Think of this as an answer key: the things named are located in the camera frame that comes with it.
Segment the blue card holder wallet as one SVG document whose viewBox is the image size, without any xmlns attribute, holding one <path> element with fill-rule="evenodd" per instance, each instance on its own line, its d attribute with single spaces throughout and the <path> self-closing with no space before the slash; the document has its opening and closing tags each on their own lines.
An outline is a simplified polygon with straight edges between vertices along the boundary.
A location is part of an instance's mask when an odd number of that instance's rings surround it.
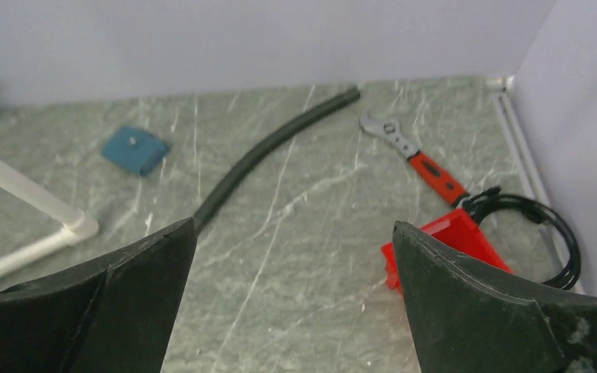
<svg viewBox="0 0 597 373">
<path fill-rule="evenodd" d="M 147 176 L 169 153 L 170 145 L 141 128 L 123 126 L 106 141 L 100 154 L 138 176 Z"/>
</svg>

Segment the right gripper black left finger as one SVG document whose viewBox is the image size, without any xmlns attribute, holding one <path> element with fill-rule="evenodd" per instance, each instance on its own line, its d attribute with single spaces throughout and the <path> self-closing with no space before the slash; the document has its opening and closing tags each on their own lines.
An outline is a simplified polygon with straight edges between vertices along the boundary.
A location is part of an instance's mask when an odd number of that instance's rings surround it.
<svg viewBox="0 0 597 373">
<path fill-rule="evenodd" d="M 197 235 L 192 218 L 0 291 L 0 372 L 158 372 Z"/>
</svg>

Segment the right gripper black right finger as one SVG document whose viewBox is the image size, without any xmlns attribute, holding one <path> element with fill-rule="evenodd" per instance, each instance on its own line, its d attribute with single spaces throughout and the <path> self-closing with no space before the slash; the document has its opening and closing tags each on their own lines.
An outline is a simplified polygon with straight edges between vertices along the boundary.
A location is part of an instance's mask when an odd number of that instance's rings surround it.
<svg viewBox="0 0 597 373">
<path fill-rule="evenodd" d="M 405 221 L 393 246 L 423 372 L 597 372 L 597 297 L 507 273 Z"/>
</svg>

